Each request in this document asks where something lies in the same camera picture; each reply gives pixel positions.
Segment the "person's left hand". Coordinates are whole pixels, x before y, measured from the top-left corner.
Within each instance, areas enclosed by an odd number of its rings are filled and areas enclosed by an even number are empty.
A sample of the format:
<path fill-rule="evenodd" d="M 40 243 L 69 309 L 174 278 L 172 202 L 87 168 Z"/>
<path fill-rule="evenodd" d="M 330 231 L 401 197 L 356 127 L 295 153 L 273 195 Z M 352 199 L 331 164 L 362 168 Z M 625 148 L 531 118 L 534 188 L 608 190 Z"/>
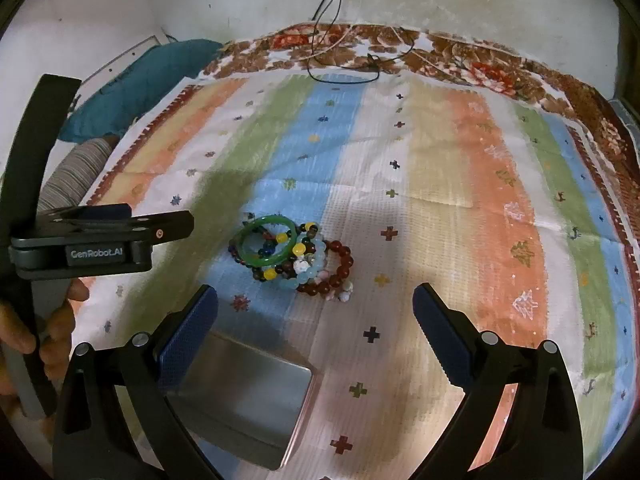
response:
<path fill-rule="evenodd" d="M 74 310 L 70 302 L 84 302 L 88 298 L 89 289 L 81 280 L 75 278 L 70 282 L 62 306 L 56 309 L 48 319 L 48 336 L 40 346 L 39 354 L 44 372 L 51 380 L 63 378 L 70 362 L 72 333 L 76 326 Z M 34 335 L 4 304 L 1 306 L 1 341 L 21 354 L 31 354 L 36 350 Z"/>

